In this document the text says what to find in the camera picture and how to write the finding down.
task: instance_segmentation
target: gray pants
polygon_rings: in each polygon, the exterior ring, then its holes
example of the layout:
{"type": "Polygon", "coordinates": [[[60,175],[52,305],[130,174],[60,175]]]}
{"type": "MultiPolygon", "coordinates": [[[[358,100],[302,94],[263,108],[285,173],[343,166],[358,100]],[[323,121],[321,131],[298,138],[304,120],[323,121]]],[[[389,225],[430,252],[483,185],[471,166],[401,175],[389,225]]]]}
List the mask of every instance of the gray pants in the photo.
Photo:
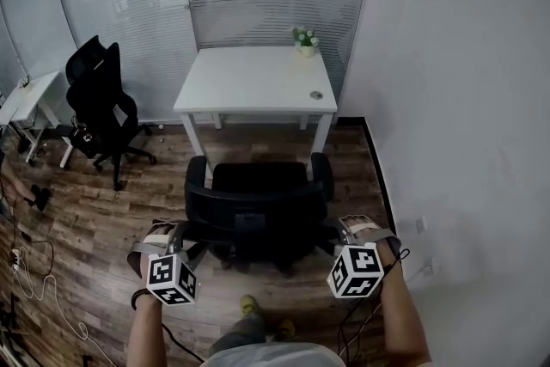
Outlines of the gray pants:
{"type": "MultiPolygon", "coordinates": [[[[282,339],[278,336],[274,341],[291,342],[300,341],[300,338],[293,337],[282,339]]],[[[222,350],[234,347],[247,346],[249,344],[260,344],[266,342],[266,325],[261,316],[255,313],[248,314],[238,321],[222,338],[216,341],[210,348],[210,356],[222,350]]]]}

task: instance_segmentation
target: person's arm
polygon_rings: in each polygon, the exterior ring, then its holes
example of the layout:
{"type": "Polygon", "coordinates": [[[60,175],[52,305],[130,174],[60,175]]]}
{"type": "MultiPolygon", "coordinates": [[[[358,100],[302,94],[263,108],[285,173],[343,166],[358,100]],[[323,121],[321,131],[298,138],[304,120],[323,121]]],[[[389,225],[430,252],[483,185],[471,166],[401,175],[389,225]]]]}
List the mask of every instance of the person's arm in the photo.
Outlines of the person's arm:
{"type": "MultiPolygon", "coordinates": [[[[395,262],[395,257],[386,242],[378,243],[377,249],[384,266],[395,262]]],[[[430,362],[424,328],[403,279],[400,262],[395,264],[383,280],[382,308],[389,364],[418,367],[430,362]]]]}
{"type": "MultiPolygon", "coordinates": [[[[149,260],[141,259],[142,283],[149,260]]],[[[142,295],[136,301],[136,314],[128,343],[127,367],[166,367],[166,349],[162,335],[162,303],[152,295],[142,295]]]]}

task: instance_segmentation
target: white table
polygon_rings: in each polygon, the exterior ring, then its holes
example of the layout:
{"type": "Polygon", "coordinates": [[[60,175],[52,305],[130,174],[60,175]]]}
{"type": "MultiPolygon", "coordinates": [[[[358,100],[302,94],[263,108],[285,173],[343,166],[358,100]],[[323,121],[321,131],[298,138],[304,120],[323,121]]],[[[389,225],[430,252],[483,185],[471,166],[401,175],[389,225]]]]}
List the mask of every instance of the white table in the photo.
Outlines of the white table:
{"type": "MultiPolygon", "coordinates": [[[[305,58],[294,46],[202,49],[174,104],[195,154],[207,158],[192,113],[212,113],[218,129],[220,113],[301,114],[302,129],[309,114],[320,114],[311,149],[315,153],[323,151],[336,110],[321,55],[305,58]],[[315,99],[312,93],[322,97],[315,99]]],[[[211,179],[210,163],[206,173],[211,179]]]]}
{"type": "MultiPolygon", "coordinates": [[[[60,75],[60,71],[52,72],[33,80],[26,88],[15,88],[11,94],[9,94],[8,99],[4,102],[2,108],[0,108],[0,125],[8,125],[10,122],[23,122],[27,121],[33,110],[38,106],[39,109],[44,113],[48,120],[53,124],[53,127],[59,125],[59,119],[55,116],[55,113],[52,111],[50,106],[44,100],[44,94],[50,88],[55,79],[60,75]]],[[[22,129],[23,133],[27,139],[31,142],[31,150],[28,152],[26,162],[31,162],[34,156],[34,152],[38,148],[40,139],[42,138],[42,133],[46,128],[43,127],[38,137],[34,137],[30,130],[22,129]]],[[[70,153],[72,152],[72,145],[68,138],[63,138],[63,140],[68,144],[67,150],[59,164],[59,167],[63,168],[69,159],[70,153]]]]}

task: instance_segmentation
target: potted plant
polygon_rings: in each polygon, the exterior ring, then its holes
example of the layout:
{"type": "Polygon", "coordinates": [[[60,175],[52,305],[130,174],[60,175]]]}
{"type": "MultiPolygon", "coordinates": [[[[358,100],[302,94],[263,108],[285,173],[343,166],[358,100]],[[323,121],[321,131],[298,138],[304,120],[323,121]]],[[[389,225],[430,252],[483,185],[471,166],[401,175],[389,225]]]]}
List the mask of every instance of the potted plant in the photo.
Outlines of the potted plant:
{"type": "Polygon", "coordinates": [[[305,58],[315,55],[315,48],[319,45],[319,39],[315,37],[315,31],[307,30],[304,27],[295,27],[292,29],[296,49],[302,53],[305,58]]]}

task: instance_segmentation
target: chair seat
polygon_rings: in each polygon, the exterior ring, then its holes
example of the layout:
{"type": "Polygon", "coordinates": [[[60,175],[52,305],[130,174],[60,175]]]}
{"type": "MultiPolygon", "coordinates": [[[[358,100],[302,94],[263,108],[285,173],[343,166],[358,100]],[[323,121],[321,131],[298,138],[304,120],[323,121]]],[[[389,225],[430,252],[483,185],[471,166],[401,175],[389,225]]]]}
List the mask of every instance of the chair seat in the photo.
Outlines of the chair seat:
{"type": "Polygon", "coordinates": [[[212,190],[230,193],[289,191],[308,184],[306,166],[300,162],[218,164],[212,190]]]}

